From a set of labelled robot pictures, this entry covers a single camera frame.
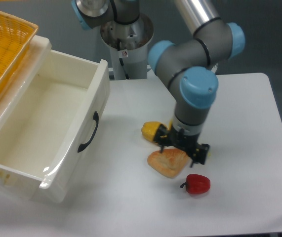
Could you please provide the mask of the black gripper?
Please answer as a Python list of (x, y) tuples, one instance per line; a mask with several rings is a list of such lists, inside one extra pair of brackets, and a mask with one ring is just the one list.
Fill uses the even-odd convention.
[(170, 130), (160, 124), (154, 134), (153, 141), (160, 147), (160, 153), (165, 147), (174, 146), (190, 155), (191, 164), (205, 165), (205, 161), (210, 149), (209, 144), (198, 144), (200, 135), (200, 125), (189, 126), (182, 123), (172, 124)]

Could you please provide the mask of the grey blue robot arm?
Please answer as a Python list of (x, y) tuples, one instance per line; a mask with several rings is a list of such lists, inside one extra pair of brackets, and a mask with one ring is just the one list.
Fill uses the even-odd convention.
[(212, 69), (243, 51), (241, 27), (224, 23), (208, 0), (177, 0), (192, 39), (180, 45), (162, 40), (148, 48), (154, 27), (140, 12), (139, 1), (74, 0), (71, 5), (83, 29), (100, 29), (116, 80), (143, 79), (151, 68), (175, 99), (171, 127), (160, 124), (154, 142), (161, 149), (176, 147), (192, 163), (204, 164), (209, 145), (198, 138), (218, 89)]

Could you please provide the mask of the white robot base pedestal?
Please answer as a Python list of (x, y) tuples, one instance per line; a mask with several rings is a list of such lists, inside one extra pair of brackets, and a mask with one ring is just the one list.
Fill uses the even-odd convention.
[(108, 22), (101, 26), (100, 33), (110, 51), (115, 80), (147, 78), (148, 45), (154, 35), (154, 26), (148, 16), (141, 13), (129, 25)]

